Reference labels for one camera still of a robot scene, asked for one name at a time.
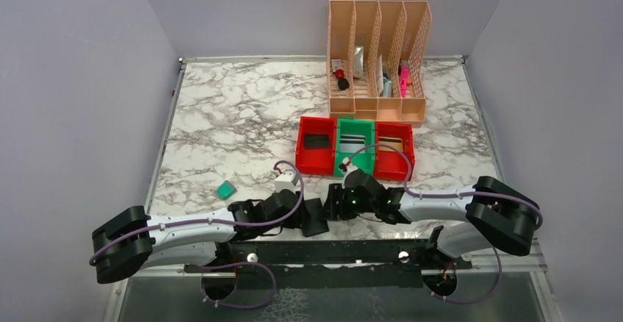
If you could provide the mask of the black leather card holder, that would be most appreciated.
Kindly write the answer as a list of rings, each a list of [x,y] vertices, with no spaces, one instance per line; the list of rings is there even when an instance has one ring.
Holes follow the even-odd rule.
[[[300,229],[304,237],[329,232],[327,220],[323,219],[323,203],[320,198],[304,200],[288,219],[290,229]]]

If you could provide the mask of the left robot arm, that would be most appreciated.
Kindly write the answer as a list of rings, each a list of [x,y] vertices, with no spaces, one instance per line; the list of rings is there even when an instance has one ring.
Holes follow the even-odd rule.
[[[303,194],[281,190],[261,201],[180,217],[148,215],[141,206],[125,209],[92,233],[90,266],[99,284],[127,279],[159,265],[205,265],[217,245],[254,239],[280,226],[303,204]]]

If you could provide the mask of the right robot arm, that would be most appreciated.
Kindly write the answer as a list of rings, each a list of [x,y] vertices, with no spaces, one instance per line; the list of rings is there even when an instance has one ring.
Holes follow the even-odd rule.
[[[534,201],[490,176],[479,177],[472,187],[435,193],[385,187],[362,170],[348,171],[342,182],[330,185],[322,216],[346,221],[363,213],[390,225],[452,221],[436,227],[427,243],[428,255],[448,260],[485,248],[526,256],[543,224]]]

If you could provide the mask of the gold card in bin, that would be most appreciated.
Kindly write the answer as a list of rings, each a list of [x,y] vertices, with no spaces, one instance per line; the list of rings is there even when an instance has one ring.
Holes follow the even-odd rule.
[[[399,137],[379,137],[378,143],[403,151],[403,140]]]

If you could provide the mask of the black card in bin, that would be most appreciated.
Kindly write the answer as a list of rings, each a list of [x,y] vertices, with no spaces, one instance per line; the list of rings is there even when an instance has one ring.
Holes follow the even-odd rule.
[[[326,134],[305,134],[303,136],[303,147],[305,150],[328,149],[331,146],[331,139]]]

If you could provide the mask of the right red plastic bin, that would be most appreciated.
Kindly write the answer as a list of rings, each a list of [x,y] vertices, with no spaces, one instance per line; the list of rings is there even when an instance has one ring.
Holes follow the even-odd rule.
[[[414,134],[410,124],[395,122],[375,122],[375,142],[379,137],[399,137],[403,140],[402,154],[406,156],[414,170]],[[385,145],[375,150],[375,165],[373,176],[380,180],[403,181],[408,175],[406,161],[396,151],[388,149]]]

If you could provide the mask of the red plastic bin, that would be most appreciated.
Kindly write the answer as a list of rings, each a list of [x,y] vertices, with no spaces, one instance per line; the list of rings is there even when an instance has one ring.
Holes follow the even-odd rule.
[[[395,122],[375,122],[375,142],[379,137],[399,137],[403,140],[402,154],[406,156],[414,170],[414,134],[410,124]],[[408,175],[406,161],[396,151],[388,149],[385,145],[375,150],[375,165],[373,176],[380,180],[403,181]]]
[[[295,165],[301,173],[334,175],[336,131],[337,119],[300,117]]]

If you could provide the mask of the small green eraser block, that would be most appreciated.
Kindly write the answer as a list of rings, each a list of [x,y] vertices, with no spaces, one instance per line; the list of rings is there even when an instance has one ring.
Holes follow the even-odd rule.
[[[237,188],[230,181],[224,181],[216,189],[216,194],[221,200],[227,200],[231,198],[236,192]]]

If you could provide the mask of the green plastic bin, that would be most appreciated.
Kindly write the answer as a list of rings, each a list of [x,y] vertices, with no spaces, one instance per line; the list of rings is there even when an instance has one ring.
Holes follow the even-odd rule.
[[[339,166],[354,152],[375,142],[375,124],[372,121],[338,119],[336,129],[336,152],[334,176],[342,177]],[[372,174],[375,165],[375,149],[369,148],[358,153],[353,164],[365,173]]]

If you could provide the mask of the left red plastic bin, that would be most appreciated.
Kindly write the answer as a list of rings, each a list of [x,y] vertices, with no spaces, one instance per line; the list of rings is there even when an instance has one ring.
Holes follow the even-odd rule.
[[[334,175],[336,131],[337,119],[300,117],[295,165],[301,173]]]

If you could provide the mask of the light blue glue stick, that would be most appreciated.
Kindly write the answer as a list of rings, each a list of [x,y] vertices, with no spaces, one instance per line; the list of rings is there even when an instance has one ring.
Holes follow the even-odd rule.
[[[387,77],[383,77],[383,92],[381,96],[384,98],[392,96],[392,81]]]

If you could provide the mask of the red round cap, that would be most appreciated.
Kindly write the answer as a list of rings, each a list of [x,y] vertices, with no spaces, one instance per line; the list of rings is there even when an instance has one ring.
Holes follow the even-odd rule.
[[[344,79],[345,78],[345,72],[342,69],[338,69],[334,72],[334,76],[337,79]]]

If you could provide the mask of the pink highlighter pen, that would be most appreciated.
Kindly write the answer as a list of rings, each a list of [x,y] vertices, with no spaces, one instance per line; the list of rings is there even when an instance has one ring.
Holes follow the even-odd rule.
[[[409,67],[407,65],[402,65],[399,73],[400,95],[402,98],[405,98],[408,93],[409,74]]]

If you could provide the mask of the peach plastic file organizer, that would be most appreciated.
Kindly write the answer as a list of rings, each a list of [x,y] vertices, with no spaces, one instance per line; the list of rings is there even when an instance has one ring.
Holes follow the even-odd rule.
[[[421,77],[432,12],[427,1],[331,0],[328,3],[327,86],[332,118],[388,121],[421,127],[427,99]],[[355,46],[364,47],[364,76],[353,78]],[[408,93],[400,95],[400,67],[409,67]],[[350,83],[338,90],[334,72]],[[392,81],[384,98],[383,77]]]

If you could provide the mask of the grey white tube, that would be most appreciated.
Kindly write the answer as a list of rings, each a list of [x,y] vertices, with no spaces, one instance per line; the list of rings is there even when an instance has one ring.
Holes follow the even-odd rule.
[[[364,47],[355,46],[353,55],[353,78],[360,79],[364,76]]]

